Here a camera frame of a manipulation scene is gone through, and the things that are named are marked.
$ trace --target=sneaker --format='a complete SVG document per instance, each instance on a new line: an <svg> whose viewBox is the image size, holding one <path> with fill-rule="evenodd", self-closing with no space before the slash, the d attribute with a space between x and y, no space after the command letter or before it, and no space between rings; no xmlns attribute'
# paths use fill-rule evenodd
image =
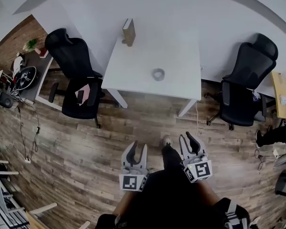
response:
<svg viewBox="0 0 286 229"><path fill-rule="evenodd" d="M258 223L258 221L259 221L260 218L261 218L260 216L259 216L259 217L256 217L256 218L250 223L250 226L256 225L256 224Z"/></svg>
<svg viewBox="0 0 286 229"><path fill-rule="evenodd" d="M163 137L163 146L165 147L165 146L167 146L167 145L169 145L169 146L172 146L172 145L173 145L173 142L172 142L172 140L171 140L171 138L170 138L169 135L165 135L165 136Z"/></svg>
<svg viewBox="0 0 286 229"><path fill-rule="evenodd" d="M262 137L261 131L257 130L256 133L255 133L256 148L260 148L261 147L261 146L259 146L257 144L257 140L260 139L261 137Z"/></svg>

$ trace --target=pink paper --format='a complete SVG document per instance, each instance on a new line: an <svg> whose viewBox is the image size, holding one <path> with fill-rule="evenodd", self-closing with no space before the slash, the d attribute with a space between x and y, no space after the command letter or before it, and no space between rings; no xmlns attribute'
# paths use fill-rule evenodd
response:
<svg viewBox="0 0 286 229"><path fill-rule="evenodd" d="M89 84L83 86L80 90L75 92L76 97L78 96L79 91L84 91L84 96L82 97L82 103L79 104L80 106L89 98L90 87Z"/></svg>

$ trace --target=black office chair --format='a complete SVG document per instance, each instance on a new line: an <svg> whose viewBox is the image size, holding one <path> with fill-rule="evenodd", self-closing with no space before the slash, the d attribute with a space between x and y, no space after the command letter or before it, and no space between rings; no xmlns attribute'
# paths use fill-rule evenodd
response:
<svg viewBox="0 0 286 229"><path fill-rule="evenodd" d="M101 74L92 70L89 49L86 42L80 38L69 38L65 28L57 29L47 35L45 47L57 62L64 75L70 79L66 91L58 90L58 83L54 83L50 92L49 102L53 103L56 94L64 95L62 113L76 119L94 119L97 128L101 125L97 120L99 103L113 104L115 101L101 100L105 97L102 92ZM85 85L89 85L89 98L82 105L83 92L76 97L75 92Z"/></svg>
<svg viewBox="0 0 286 229"><path fill-rule="evenodd" d="M254 102L252 90L274 69L277 57L277 46L262 34L258 34L253 44L242 43L232 73L223 77L221 92L205 94L205 97L210 96L220 103L219 113L206 124L210 125L220 116L229 123L229 130L234 130L234 125L252 126L260 110L266 117L265 96L261 95L261 101Z"/></svg>

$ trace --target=chair backrest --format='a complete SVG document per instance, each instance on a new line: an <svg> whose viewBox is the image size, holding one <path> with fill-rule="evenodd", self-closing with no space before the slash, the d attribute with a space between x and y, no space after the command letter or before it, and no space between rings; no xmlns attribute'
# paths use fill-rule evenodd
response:
<svg viewBox="0 0 286 229"><path fill-rule="evenodd" d="M274 69L276 62L244 42L238 50L232 73L223 80L256 89L262 80Z"/></svg>
<svg viewBox="0 0 286 229"><path fill-rule="evenodd" d="M256 41L252 44L252 47L262 54L266 55L272 60L277 60L278 50L277 46L273 41L271 41L268 37L263 34L258 34Z"/></svg>
<svg viewBox="0 0 286 229"><path fill-rule="evenodd" d="M91 67L86 42L80 38L69 38L65 28L48 34L44 45L69 79L102 77Z"/></svg>

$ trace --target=brick wall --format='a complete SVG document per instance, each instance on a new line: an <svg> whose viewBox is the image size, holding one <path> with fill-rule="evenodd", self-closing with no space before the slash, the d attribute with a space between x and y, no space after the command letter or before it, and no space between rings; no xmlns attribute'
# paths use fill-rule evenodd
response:
<svg viewBox="0 0 286 229"><path fill-rule="evenodd" d="M24 44L36 38L37 47L41 48L44 46L46 36L46 31L37 20L32 15L27 17L1 40L0 70L3 70L5 73L10 73L10 66L16 58L16 53L25 53L22 49Z"/></svg>

